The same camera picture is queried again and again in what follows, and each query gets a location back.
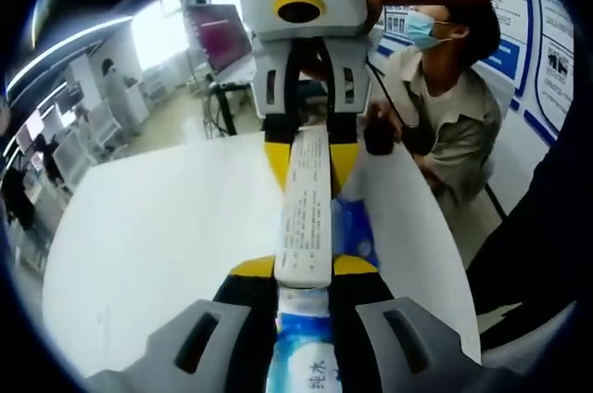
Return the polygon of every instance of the desk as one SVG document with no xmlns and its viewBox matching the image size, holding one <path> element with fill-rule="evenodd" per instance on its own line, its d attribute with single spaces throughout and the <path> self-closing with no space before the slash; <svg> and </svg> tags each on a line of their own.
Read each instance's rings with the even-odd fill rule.
<svg viewBox="0 0 593 393">
<path fill-rule="evenodd" d="M 362 165 L 382 273 L 480 360 L 461 258 L 404 147 Z M 89 376 L 121 370 L 147 337 L 239 262 L 271 254 L 282 194 L 263 133 L 178 146 L 93 167 L 66 209 L 44 279 L 43 315 L 67 359 Z"/>
</svg>

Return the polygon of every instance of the floor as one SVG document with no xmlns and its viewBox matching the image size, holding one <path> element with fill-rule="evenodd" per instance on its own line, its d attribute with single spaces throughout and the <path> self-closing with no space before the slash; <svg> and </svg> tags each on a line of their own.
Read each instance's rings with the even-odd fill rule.
<svg viewBox="0 0 593 393">
<path fill-rule="evenodd" d="M 234 124 L 239 134 L 253 133 L 261 129 L 261 121 L 244 93 L 229 96 Z M 211 113 L 216 114 L 218 105 L 211 100 Z M 166 147 L 177 146 L 193 141 L 205 141 L 210 136 L 203 124 L 203 105 L 199 95 L 192 94 L 184 87 L 175 91 L 168 99 L 153 108 L 142 127 L 142 133 L 130 143 L 129 154 L 136 155 Z M 216 129 L 212 136 L 219 136 Z M 482 192 L 463 211 L 451 225 L 461 254 L 463 265 L 467 268 L 486 237 L 500 224 L 490 198 Z M 15 281 L 23 294 L 24 304 L 36 323 L 41 321 L 41 279 L 24 267 L 17 266 Z M 478 317 L 480 332 L 498 322 L 507 309 L 500 309 Z"/>
</svg>

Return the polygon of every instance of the blue label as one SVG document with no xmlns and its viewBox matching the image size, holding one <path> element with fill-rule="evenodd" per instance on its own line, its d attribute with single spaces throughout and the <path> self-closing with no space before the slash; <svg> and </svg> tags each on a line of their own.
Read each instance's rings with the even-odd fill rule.
<svg viewBox="0 0 593 393">
<path fill-rule="evenodd" d="M 482 62 L 514 80 L 519 63 L 519 48 L 519 45 L 501 39 L 498 50 Z"/>
</svg>

